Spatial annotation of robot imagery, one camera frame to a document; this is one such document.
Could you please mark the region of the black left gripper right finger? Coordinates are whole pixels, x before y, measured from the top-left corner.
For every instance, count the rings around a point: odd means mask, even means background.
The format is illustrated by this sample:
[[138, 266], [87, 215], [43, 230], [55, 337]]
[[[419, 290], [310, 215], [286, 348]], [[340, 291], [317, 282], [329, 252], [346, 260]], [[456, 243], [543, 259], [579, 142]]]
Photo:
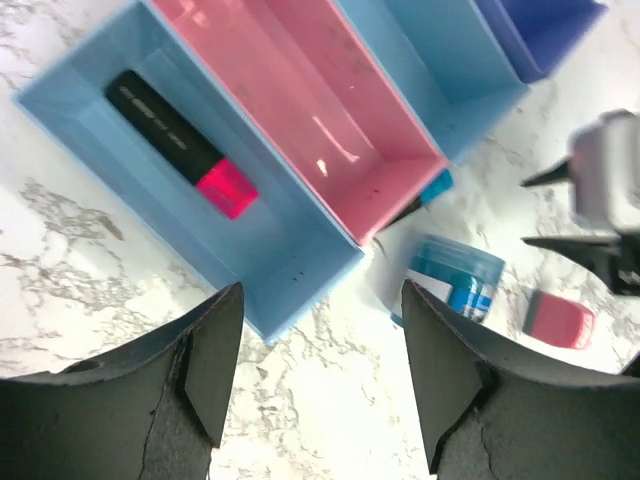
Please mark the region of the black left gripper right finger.
[[635, 479], [639, 364], [609, 374], [562, 362], [402, 288], [411, 380], [440, 479]]

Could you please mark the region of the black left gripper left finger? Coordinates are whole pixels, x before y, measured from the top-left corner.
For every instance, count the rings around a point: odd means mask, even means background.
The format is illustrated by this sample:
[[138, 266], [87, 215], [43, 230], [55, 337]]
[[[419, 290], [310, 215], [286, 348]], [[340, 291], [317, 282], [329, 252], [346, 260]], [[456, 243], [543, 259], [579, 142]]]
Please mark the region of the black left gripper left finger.
[[5, 479], [203, 479], [220, 446], [244, 290], [61, 372], [1, 383]]

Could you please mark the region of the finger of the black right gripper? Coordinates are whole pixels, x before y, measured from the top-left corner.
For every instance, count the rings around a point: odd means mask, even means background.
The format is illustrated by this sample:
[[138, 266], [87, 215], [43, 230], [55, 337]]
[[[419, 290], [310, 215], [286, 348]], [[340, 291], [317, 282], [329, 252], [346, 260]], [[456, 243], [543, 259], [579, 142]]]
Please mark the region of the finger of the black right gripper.
[[571, 180], [570, 162], [571, 156], [563, 157], [553, 167], [533, 175], [520, 182], [524, 188], [537, 186], [552, 185], [557, 183], [569, 182]]
[[525, 237], [532, 247], [555, 252], [588, 270], [621, 265], [620, 242], [616, 237]]

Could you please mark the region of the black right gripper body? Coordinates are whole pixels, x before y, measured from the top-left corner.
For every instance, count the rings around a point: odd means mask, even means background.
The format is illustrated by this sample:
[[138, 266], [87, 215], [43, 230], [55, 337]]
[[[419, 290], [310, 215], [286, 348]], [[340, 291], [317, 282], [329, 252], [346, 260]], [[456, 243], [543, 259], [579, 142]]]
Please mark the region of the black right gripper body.
[[609, 290], [614, 295], [639, 294], [639, 234], [620, 235], [617, 250], [609, 257]]

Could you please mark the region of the black pink highlighter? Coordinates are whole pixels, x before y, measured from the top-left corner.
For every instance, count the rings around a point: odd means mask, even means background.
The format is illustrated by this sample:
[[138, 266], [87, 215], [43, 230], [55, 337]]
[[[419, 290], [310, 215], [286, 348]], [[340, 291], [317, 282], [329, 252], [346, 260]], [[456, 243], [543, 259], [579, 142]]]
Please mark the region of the black pink highlighter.
[[137, 72], [122, 71], [105, 98], [227, 218], [237, 219], [259, 198], [245, 174]]

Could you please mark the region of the black blue highlighter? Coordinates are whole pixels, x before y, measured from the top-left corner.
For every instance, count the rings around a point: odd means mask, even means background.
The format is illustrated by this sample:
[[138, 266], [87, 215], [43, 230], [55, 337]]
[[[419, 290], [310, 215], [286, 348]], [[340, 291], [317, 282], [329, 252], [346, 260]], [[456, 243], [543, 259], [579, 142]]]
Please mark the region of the black blue highlighter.
[[422, 193], [414, 198], [386, 227], [393, 225], [404, 217], [429, 204], [453, 186], [453, 177], [449, 170], [444, 170]]

